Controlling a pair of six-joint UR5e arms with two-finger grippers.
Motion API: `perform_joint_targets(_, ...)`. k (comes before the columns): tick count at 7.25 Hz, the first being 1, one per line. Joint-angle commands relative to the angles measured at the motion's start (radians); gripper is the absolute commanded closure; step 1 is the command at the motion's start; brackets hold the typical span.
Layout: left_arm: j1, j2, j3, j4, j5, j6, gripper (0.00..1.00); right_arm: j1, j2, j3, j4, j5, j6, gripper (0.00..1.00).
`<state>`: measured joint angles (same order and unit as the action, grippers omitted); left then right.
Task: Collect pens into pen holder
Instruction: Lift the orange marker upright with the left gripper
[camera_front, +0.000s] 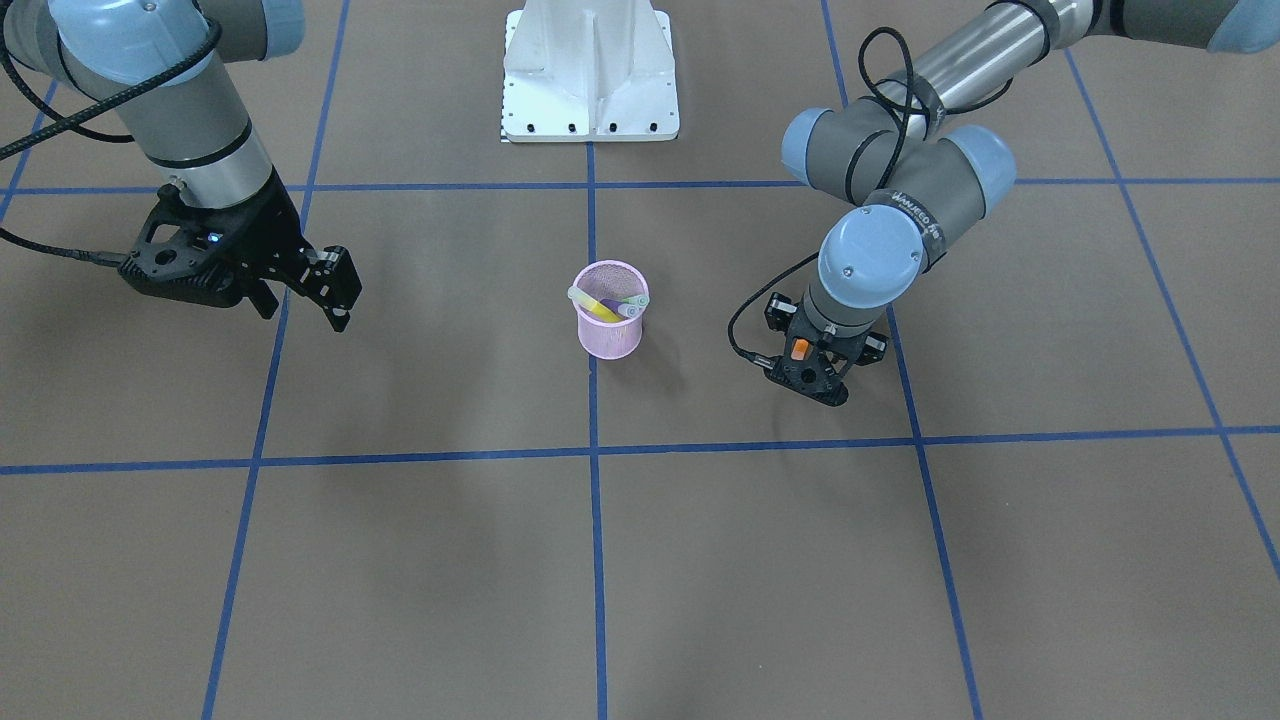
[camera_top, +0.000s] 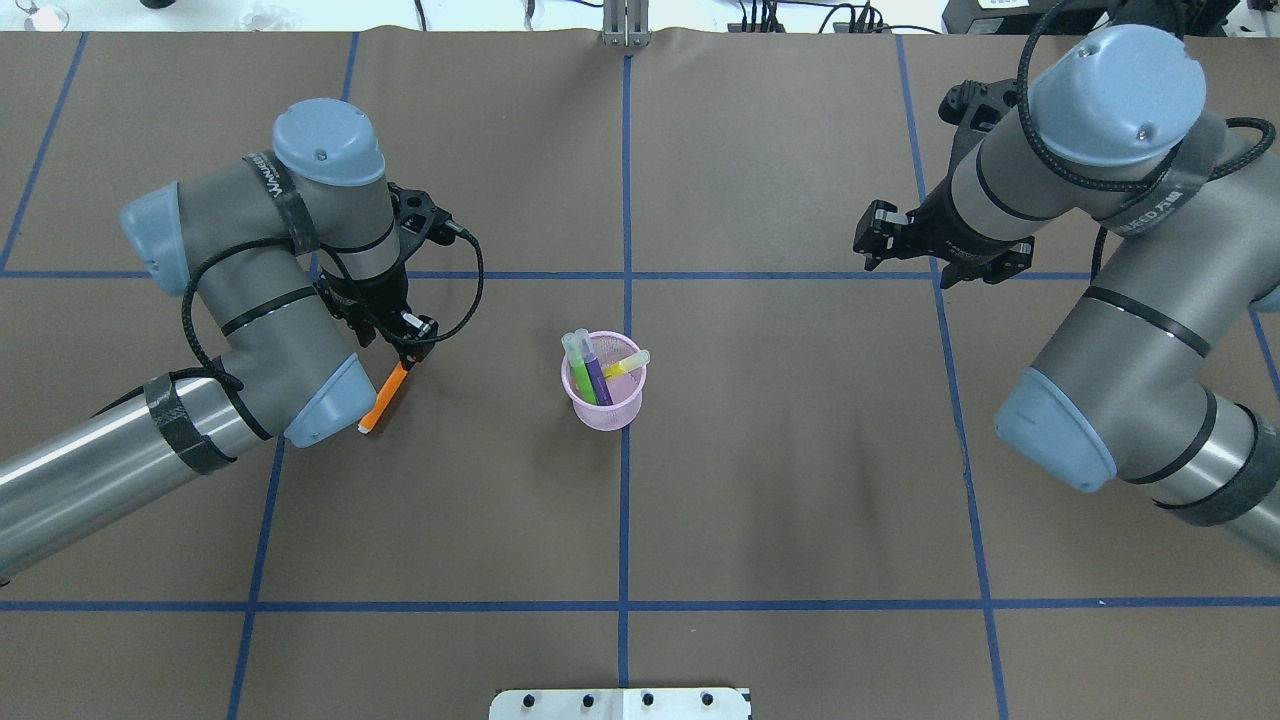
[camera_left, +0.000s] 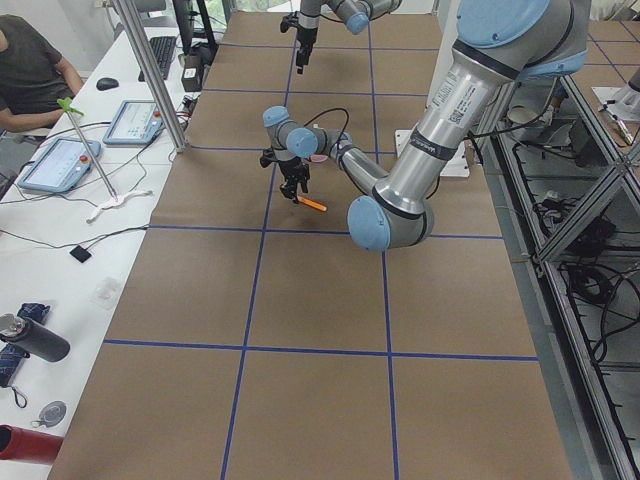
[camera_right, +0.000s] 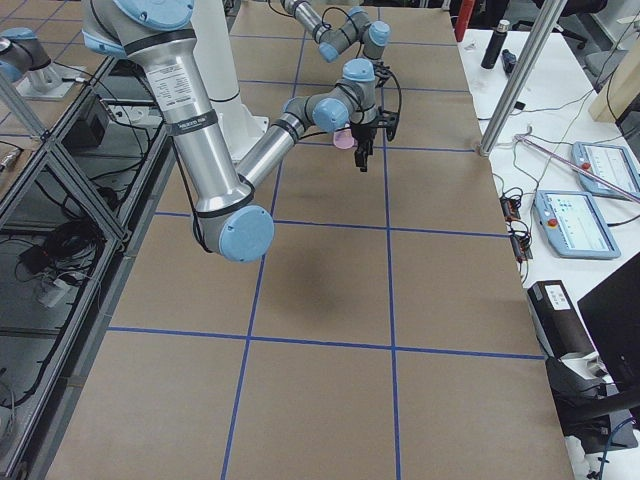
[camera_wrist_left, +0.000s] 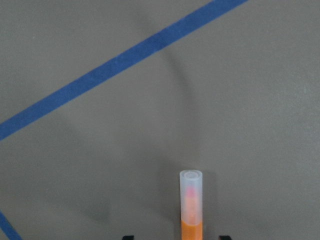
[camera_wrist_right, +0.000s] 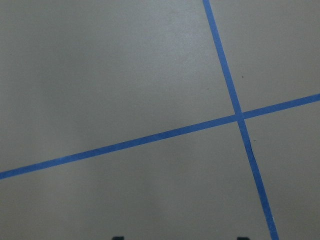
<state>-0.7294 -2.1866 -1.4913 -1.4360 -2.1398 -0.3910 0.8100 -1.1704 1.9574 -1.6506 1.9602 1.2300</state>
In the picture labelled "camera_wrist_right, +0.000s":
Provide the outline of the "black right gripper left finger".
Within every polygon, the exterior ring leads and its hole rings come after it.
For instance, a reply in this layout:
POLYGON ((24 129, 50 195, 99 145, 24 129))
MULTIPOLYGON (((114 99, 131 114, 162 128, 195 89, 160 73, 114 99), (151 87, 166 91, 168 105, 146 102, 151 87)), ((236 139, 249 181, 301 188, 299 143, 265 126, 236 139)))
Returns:
POLYGON ((124 236, 114 236, 112 240, 124 240, 124 236))

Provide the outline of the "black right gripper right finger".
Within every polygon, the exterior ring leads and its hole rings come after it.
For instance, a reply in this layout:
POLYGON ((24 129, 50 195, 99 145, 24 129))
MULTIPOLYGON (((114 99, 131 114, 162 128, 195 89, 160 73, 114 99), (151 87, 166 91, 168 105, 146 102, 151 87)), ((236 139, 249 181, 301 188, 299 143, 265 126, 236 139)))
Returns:
POLYGON ((236 238, 236 240, 248 240, 248 237, 239 236, 236 238))

